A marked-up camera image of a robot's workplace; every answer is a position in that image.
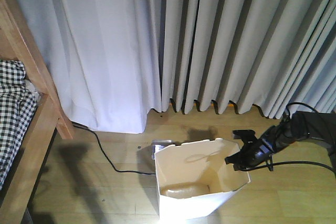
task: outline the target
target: black cable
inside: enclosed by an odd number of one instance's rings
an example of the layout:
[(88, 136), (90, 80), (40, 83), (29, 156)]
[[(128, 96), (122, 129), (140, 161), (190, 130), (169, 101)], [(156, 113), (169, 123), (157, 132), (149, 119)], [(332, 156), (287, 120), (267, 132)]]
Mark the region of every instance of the black cable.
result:
[(310, 105), (308, 105), (308, 104), (306, 104), (306, 103), (303, 103), (303, 102), (290, 102), (290, 103), (288, 103), (288, 104), (286, 105), (286, 110), (287, 110), (288, 112), (289, 112), (288, 107), (289, 107), (289, 106), (292, 106), (292, 105), (302, 105), (302, 106), (305, 106), (305, 107), (311, 109), (312, 111), (314, 111), (314, 112), (316, 112), (316, 113), (319, 113), (315, 108), (313, 108), (312, 106), (310, 106)]
[(98, 142), (98, 145), (99, 145), (99, 148), (101, 150), (101, 152), (104, 154), (105, 158), (108, 160), (108, 162), (112, 165), (113, 169), (118, 172), (118, 173), (137, 173), (137, 174), (141, 174), (141, 175), (152, 175), (152, 176), (155, 176), (156, 174), (155, 173), (144, 173), (144, 172), (139, 172), (137, 170), (118, 170), (115, 165), (113, 164), (113, 162), (109, 159), (109, 157), (107, 156), (107, 154), (105, 153), (103, 147), (101, 146), (101, 143), (100, 143), (100, 140), (99, 140), (99, 137), (98, 135), (96, 134), (96, 132), (88, 129), (88, 128), (85, 128), (85, 127), (81, 127), (81, 126), (77, 126), (75, 124), (73, 124), (73, 126), (75, 128), (78, 128), (78, 129), (82, 129), (82, 130), (85, 130), (85, 131), (88, 131), (88, 132), (91, 132), (97, 139), (97, 142)]
[[(323, 168), (326, 168), (330, 171), (332, 171), (335, 176), (336, 176), (336, 170), (334, 170), (332, 167), (325, 165), (325, 164), (321, 164), (318, 162), (312, 162), (312, 161), (284, 161), (284, 162), (278, 162), (278, 163), (273, 163), (272, 166), (277, 166), (277, 165), (292, 165), (292, 164), (305, 164), (305, 165), (317, 165), (317, 166), (321, 166)], [(248, 168), (248, 169), (241, 169), (240, 171), (242, 172), (249, 172), (251, 170), (259, 170), (259, 169), (263, 169), (263, 168), (269, 168), (269, 165), (261, 165), (261, 166), (257, 166), (257, 167), (253, 167), (253, 168)]]

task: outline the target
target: gingham blanket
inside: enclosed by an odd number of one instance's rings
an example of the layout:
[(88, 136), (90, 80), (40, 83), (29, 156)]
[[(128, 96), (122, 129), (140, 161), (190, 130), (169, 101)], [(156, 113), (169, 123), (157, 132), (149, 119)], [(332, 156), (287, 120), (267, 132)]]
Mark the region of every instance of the gingham blanket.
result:
[(21, 62), (0, 60), (0, 190), (37, 108), (25, 75)]

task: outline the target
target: power cord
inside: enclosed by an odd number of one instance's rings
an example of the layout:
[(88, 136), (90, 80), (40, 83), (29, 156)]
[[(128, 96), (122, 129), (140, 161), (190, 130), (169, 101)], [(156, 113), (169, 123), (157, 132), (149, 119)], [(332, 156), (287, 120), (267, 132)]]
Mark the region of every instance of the power cord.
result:
[(113, 169), (118, 172), (118, 173), (137, 173), (137, 174), (141, 174), (141, 175), (152, 175), (152, 176), (155, 176), (156, 174), (155, 173), (144, 173), (144, 172), (139, 172), (137, 170), (119, 170), (115, 167), (114, 163), (110, 160), (110, 158), (107, 156), (107, 154), (105, 153), (103, 147), (101, 146), (101, 143), (100, 143), (100, 140), (99, 140), (99, 137), (98, 135), (96, 134), (96, 132), (88, 129), (88, 128), (85, 128), (85, 127), (82, 127), (82, 126), (78, 126), (76, 124), (73, 124), (73, 126), (75, 128), (78, 128), (78, 129), (81, 129), (81, 130), (85, 130), (85, 131), (88, 131), (88, 132), (91, 132), (97, 139), (97, 142), (98, 142), (98, 145), (99, 145), (99, 148), (101, 150), (101, 152), (103, 153), (103, 155), (105, 156), (105, 158), (107, 159), (107, 161), (111, 164), (111, 166), (113, 167)]
[[(302, 102), (291, 102), (291, 103), (288, 103), (286, 105), (286, 110), (288, 111), (288, 115), (287, 115), (287, 118), (286, 120), (290, 120), (290, 111), (289, 111), (289, 107), (291, 105), (302, 105), (302, 106), (306, 106), (308, 108), (310, 108), (311, 110), (313, 110), (315, 113), (318, 113), (319, 112), (314, 109), (313, 107), (305, 104), (305, 103), (302, 103)], [(328, 133), (331, 137), (331, 139), (333, 139), (333, 136), (332, 136), (332, 133), (330, 132), (329, 128), (328, 128), (328, 125), (326, 123), (326, 121), (320, 116), (321, 120), (324, 122), (327, 130), (328, 130)], [(118, 172), (118, 173), (137, 173), (137, 174), (141, 174), (141, 175), (151, 175), (151, 176), (156, 176), (155, 173), (145, 173), (145, 172), (140, 172), (140, 171), (137, 171), (137, 170), (119, 170), (115, 167), (114, 163), (110, 160), (110, 158), (107, 156), (107, 154), (105, 153), (104, 149), (102, 148), (101, 146), (101, 143), (100, 143), (100, 140), (99, 140), (99, 137), (98, 135), (96, 134), (96, 132), (88, 129), (88, 128), (85, 128), (84, 126), (78, 126), (76, 125), (75, 123), (73, 123), (73, 126), (75, 128), (78, 128), (78, 129), (82, 129), (82, 130), (85, 130), (85, 131), (88, 131), (88, 132), (91, 132), (97, 139), (97, 142), (98, 142), (98, 145), (99, 145), (99, 148), (100, 150), (102, 151), (103, 155), (105, 156), (105, 158), (107, 159), (107, 161), (111, 164), (111, 166), (113, 167), (113, 169)], [(322, 164), (322, 163), (318, 163), (318, 162), (312, 162), (312, 161), (285, 161), (285, 162), (277, 162), (277, 163), (273, 163), (271, 162), (270, 164), (267, 163), (266, 165), (261, 165), (261, 166), (257, 166), (257, 167), (253, 167), (253, 168), (248, 168), (248, 169), (240, 169), (240, 171), (242, 172), (250, 172), (252, 170), (258, 170), (258, 169), (263, 169), (263, 168), (268, 168), (269, 170), (273, 170), (273, 167), (274, 166), (278, 166), (278, 165), (289, 165), (289, 164), (306, 164), (306, 165), (316, 165), (316, 166), (321, 166), (323, 168), (326, 168), (330, 171), (332, 171), (335, 176), (336, 176), (336, 170), (334, 170), (332, 167), (328, 166), (328, 165), (325, 165), (325, 164)]]
[[(318, 163), (318, 162), (312, 162), (312, 161), (284, 161), (284, 162), (272, 163), (271, 166), (292, 165), (292, 164), (305, 164), (305, 165), (321, 166), (323, 168), (326, 168), (326, 169), (332, 171), (335, 174), (335, 176), (336, 176), (336, 170), (334, 170), (332, 167), (330, 167), (328, 165), (325, 165), (325, 164)], [(252, 170), (259, 170), (259, 169), (263, 169), (263, 168), (269, 168), (269, 166), (270, 166), (270, 164), (260, 165), (260, 166), (249, 168), (249, 169), (240, 169), (240, 171), (242, 171), (242, 172), (250, 172)]]

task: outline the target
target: white curtain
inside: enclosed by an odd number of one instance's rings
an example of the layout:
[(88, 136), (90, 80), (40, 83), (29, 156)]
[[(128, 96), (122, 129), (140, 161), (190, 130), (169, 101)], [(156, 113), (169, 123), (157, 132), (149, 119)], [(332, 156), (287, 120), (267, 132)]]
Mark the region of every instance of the white curtain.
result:
[(66, 114), (94, 130), (142, 132), (171, 99), (336, 106), (336, 0), (18, 1)]

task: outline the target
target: floor board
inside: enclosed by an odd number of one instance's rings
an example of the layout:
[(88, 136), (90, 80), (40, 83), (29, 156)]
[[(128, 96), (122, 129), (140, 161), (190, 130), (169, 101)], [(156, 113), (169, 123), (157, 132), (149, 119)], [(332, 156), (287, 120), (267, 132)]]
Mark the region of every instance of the floor board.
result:
[[(151, 142), (177, 143), (232, 139), (234, 129), (253, 129), (259, 136), (278, 124), (253, 107), (237, 115), (228, 107), (217, 115), (213, 107), (188, 115), (154, 110), (142, 134), (98, 132), (103, 148), (118, 169), (153, 172)], [(275, 161), (310, 160), (330, 164), (325, 149), (294, 143), (274, 156)], [(198, 224), (336, 223), (336, 180), (320, 167), (288, 165), (250, 172), (251, 183), (210, 216), (188, 220)], [(98, 148), (94, 136), (76, 130), (73, 141), (54, 140), (37, 190), (30, 204), (35, 223), (162, 223), (154, 176), (116, 173)]]

